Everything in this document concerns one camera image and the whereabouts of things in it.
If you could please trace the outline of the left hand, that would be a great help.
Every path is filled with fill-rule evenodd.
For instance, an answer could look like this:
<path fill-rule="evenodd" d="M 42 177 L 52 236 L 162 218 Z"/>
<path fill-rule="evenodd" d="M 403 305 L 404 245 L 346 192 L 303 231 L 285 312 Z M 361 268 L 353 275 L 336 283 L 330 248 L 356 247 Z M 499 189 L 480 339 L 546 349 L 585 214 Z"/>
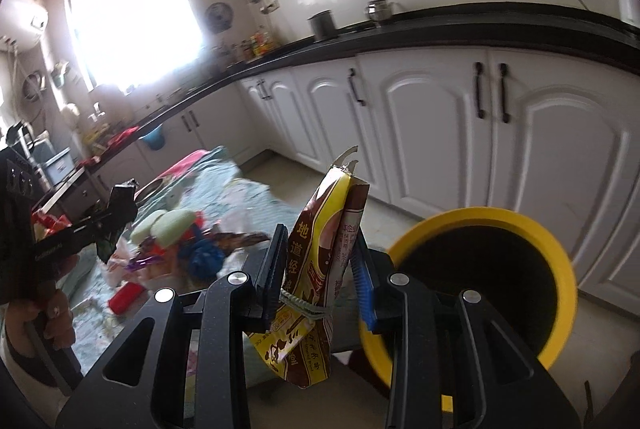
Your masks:
<path fill-rule="evenodd" d="M 44 327 L 43 336 L 53 343 L 55 349 L 70 348 L 76 340 L 73 327 L 73 313 L 70 311 L 68 299 L 62 290 L 53 288 L 46 291 L 44 297 L 31 300 L 11 301 L 6 307 L 4 318 L 3 350 L 8 352 L 12 347 L 14 351 L 26 357 L 35 359 L 36 349 L 26 333 L 25 325 L 37 319 L 44 312 L 47 316 L 47 324 Z"/>

